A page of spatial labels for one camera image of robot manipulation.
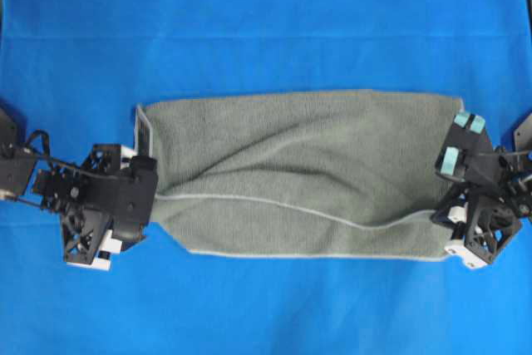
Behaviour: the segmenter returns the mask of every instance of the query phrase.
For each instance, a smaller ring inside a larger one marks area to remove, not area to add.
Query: robotic arm
[[[449,228],[445,250],[470,269],[495,261],[521,229],[532,221],[532,115],[514,132],[515,151],[493,149],[485,121],[459,113],[436,161],[436,173],[453,182],[432,215]]]
[[[41,138],[42,151],[32,143]],[[32,193],[40,204],[21,196],[35,165]],[[121,145],[94,145],[81,166],[50,157],[48,134],[35,131],[17,142],[17,126],[0,110],[0,200],[22,202],[59,214],[63,259],[69,264],[108,270],[118,254],[145,238],[157,186],[156,161]]]

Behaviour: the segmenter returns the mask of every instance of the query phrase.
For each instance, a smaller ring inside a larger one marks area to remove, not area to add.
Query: black cable
[[[120,179],[116,175],[94,174],[94,173],[89,172],[87,170],[83,170],[82,168],[80,168],[77,165],[69,164],[68,162],[58,160],[57,158],[50,157],[49,155],[44,155],[44,154],[40,154],[40,153],[34,153],[34,154],[32,154],[32,156],[35,157],[38,160],[44,160],[44,161],[47,161],[47,162],[51,162],[51,163],[57,164],[59,166],[62,166],[63,168],[67,168],[68,170],[73,170],[73,171],[79,173],[80,175],[89,176],[91,178],[95,178],[95,179],[111,179],[111,180]]]
[[[32,134],[27,138],[26,143],[24,143],[24,147],[30,147],[30,144],[38,137],[41,137],[42,152],[46,156],[50,156],[50,136],[45,131],[33,131]],[[48,166],[51,170],[53,170],[53,163],[48,161]]]

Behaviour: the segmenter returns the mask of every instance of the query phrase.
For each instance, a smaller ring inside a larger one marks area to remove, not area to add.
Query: gray towel
[[[442,259],[434,161],[460,108],[376,91],[138,107],[136,146],[158,160],[152,220],[200,254]]]

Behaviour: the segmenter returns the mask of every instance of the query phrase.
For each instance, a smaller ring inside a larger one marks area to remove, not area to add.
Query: blue background
[[[525,0],[4,0],[0,101],[81,162],[137,102],[338,88],[462,96],[495,143],[532,108]],[[532,229],[494,266],[237,260],[158,224],[110,273],[0,204],[0,353],[532,353]]]

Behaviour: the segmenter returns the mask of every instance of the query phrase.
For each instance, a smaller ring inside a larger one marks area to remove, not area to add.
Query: screw
[[[79,194],[80,194],[80,190],[77,187],[75,187],[75,186],[72,187],[72,189],[70,190],[70,196],[73,199],[76,199]]]
[[[521,204],[519,206],[519,212],[523,215],[528,215],[530,213],[530,207],[527,204]]]

